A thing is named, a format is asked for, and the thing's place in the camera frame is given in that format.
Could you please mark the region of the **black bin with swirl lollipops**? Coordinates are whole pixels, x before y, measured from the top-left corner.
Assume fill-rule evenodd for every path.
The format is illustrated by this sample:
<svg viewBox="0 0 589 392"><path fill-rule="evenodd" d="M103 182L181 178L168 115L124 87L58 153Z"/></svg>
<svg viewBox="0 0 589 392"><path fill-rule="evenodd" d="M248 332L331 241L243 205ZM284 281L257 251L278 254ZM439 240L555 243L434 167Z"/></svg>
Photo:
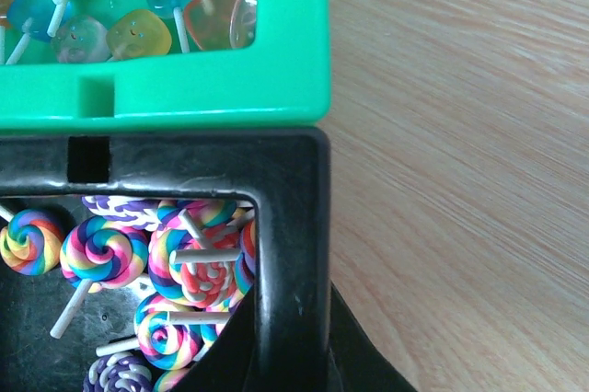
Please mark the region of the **black bin with swirl lollipops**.
<svg viewBox="0 0 589 392"><path fill-rule="evenodd" d="M244 198L252 291L180 391L408 391L329 277L329 140L319 129L3 136L6 197Z"/></svg>

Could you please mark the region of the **green bin with gummy candies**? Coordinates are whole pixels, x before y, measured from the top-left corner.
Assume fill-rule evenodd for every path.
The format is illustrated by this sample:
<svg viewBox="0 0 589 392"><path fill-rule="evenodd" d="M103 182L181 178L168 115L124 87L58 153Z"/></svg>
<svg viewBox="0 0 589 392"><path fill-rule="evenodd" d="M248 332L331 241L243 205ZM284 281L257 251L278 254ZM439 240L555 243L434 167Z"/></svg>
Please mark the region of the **green bin with gummy candies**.
<svg viewBox="0 0 589 392"><path fill-rule="evenodd" d="M241 50L58 63L43 42L1 70L5 133L286 126L330 107L329 0L259 0Z"/></svg>

